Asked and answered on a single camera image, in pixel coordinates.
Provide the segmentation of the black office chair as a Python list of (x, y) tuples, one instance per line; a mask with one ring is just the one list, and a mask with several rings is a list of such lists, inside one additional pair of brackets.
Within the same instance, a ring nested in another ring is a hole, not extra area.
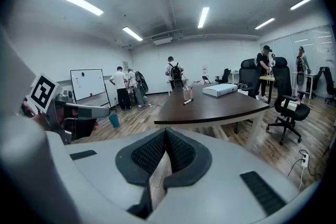
[(227, 83), (228, 82), (228, 77), (229, 77), (230, 73), (231, 73), (231, 70), (228, 69), (228, 68), (226, 68), (224, 70), (222, 78), (221, 79), (220, 78), (215, 79), (215, 82), (218, 82), (219, 84)]
[(336, 105), (336, 88), (334, 87), (334, 81), (329, 67), (320, 67), (320, 71), (324, 74), (327, 83), (327, 94), (331, 97), (325, 98), (327, 104), (334, 103)]
[(239, 69), (238, 90), (242, 90), (252, 98), (256, 98), (259, 91), (259, 78), (261, 76), (261, 67), (257, 66), (255, 59), (246, 59), (241, 62)]
[(310, 113), (310, 108), (302, 104), (299, 99), (305, 94), (299, 92), (298, 97), (292, 96), (291, 87), (291, 72), (289, 70), (287, 60), (284, 57), (277, 57), (275, 65), (272, 67), (272, 72), (277, 84), (277, 98), (274, 102), (275, 110), (280, 114), (274, 123), (267, 125), (266, 130), (269, 131), (271, 126), (283, 127), (282, 137), (279, 144), (283, 144), (286, 135), (286, 130), (290, 130), (298, 137), (298, 142), (301, 142), (301, 135), (295, 130), (297, 121), (303, 121)]

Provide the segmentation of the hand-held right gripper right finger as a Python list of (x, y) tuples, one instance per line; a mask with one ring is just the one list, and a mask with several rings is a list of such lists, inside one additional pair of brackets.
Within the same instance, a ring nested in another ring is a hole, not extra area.
[[(293, 216), (290, 204), (299, 192), (281, 172), (237, 144), (183, 129), (179, 132), (205, 145), (211, 152), (212, 164), (194, 185), (168, 189), (149, 216), (149, 223), (284, 224)], [(285, 202), (270, 216), (240, 177), (251, 171), (259, 174)]]

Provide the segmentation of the ceiling air conditioner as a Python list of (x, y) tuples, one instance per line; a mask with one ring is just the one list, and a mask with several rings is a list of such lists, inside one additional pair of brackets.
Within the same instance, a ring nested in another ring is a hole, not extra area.
[(153, 39), (153, 42), (156, 46), (163, 45), (163, 44), (169, 44), (173, 40), (172, 37), (165, 37), (160, 39)]

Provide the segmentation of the whiteboard on wheeled stand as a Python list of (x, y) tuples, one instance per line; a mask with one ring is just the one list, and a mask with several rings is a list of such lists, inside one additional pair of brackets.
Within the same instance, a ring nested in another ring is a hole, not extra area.
[(100, 106), (109, 105), (112, 108), (107, 93), (102, 69), (70, 70), (73, 98), (75, 102), (97, 95), (105, 94), (107, 101)]

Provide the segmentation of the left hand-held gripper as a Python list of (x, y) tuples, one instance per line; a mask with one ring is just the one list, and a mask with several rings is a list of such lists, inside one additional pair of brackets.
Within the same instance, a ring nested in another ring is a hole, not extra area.
[(69, 90), (62, 90), (44, 74), (35, 80), (30, 102), (38, 114), (46, 115), (51, 132), (59, 134), (64, 144), (89, 137), (98, 125), (96, 119), (110, 114), (107, 107), (75, 104)]

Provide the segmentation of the ceiling light strip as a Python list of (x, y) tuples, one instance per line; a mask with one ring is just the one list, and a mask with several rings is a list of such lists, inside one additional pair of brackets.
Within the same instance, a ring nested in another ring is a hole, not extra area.
[(207, 15), (209, 12), (209, 7), (203, 7), (202, 12), (201, 12), (201, 16), (198, 22), (198, 28), (203, 28), (205, 21), (207, 19)]
[(290, 7), (290, 10), (295, 10), (295, 9), (297, 9), (297, 8), (299, 8), (299, 7), (303, 6), (303, 5), (305, 5), (306, 3), (310, 2), (310, 1), (312, 1), (312, 0), (301, 0), (300, 2), (298, 2), (298, 3), (294, 4), (294, 5), (292, 5), (292, 6)]
[(143, 38), (140, 37), (138, 34), (136, 34), (133, 30), (131, 30), (129, 27), (123, 27), (122, 30), (132, 36), (137, 41), (142, 41)]
[(273, 17), (270, 18), (270, 19), (268, 19), (267, 21), (265, 21), (265, 22), (259, 24), (258, 26), (256, 26), (256, 27), (255, 27), (255, 30), (259, 30), (259, 29), (263, 28), (264, 26), (266, 26), (266, 25), (272, 23), (274, 20), (275, 20), (275, 18), (273, 18)]
[(93, 6), (92, 4), (86, 2), (85, 0), (65, 0), (65, 1), (68, 1), (74, 5), (77, 5), (97, 16), (100, 16), (103, 14), (103, 11), (95, 6)]

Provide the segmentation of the dark wooden table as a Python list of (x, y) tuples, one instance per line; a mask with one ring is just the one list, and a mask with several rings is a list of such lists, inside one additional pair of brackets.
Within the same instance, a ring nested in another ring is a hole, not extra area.
[(192, 88), (193, 101), (184, 104), (182, 88), (175, 88), (154, 120), (155, 125), (176, 128), (221, 126), (252, 119), (253, 125), (244, 148), (253, 149), (269, 104), (237, 91), (214, 97), (203, 93), (208, 84)]

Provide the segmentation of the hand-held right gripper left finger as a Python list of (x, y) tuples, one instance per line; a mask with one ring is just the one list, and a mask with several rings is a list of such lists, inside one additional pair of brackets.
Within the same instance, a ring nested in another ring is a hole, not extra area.
[(86, 144), (63, 145), (59, 135), (47, 132), (52, 172), (60, 181), (69, 205), (52, 218), (59, 224), (166, 224), (166, 211), (157, 207), (147, 217), (135, 210), (150, 205), (149, 186), (128, 183), (116, 166), (118, 152), (135, 142), (146, 141), (156, 129), (123, 138)]

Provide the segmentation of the teal waste bin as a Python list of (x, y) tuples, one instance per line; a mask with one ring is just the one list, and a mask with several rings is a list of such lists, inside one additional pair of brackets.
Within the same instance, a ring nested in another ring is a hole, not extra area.
[(109, 121), (114, 128), (118, 128), (120, 126), (119, 118), (117, 114), (111, 114), (109, 116)]

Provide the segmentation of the flat white box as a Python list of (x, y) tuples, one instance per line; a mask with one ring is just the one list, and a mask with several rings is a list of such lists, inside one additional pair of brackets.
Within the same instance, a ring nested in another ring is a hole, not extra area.
[(214, 86), (209, 86), (203, 88), (203, 93), (206, 95), (210, 95), (213, 97), (221, 97), (223, 95), (236, 92), (237, 91), (237, 85), (235, 84), (217, 84)]

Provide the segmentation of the light wooden table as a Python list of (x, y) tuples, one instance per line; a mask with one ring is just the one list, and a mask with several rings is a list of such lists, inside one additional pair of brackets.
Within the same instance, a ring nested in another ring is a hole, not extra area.
[(275, 78), (272, 76), (260, 76), (259, 80), (261, 81), (261, 87), (266, 85), (266, 82), (269, 83), (269, 93), (268, 93), (268, 103), (271, 102), (271, 96), (272, 96), (272, 89), (274, 86), (274, 83), (276, 82)]

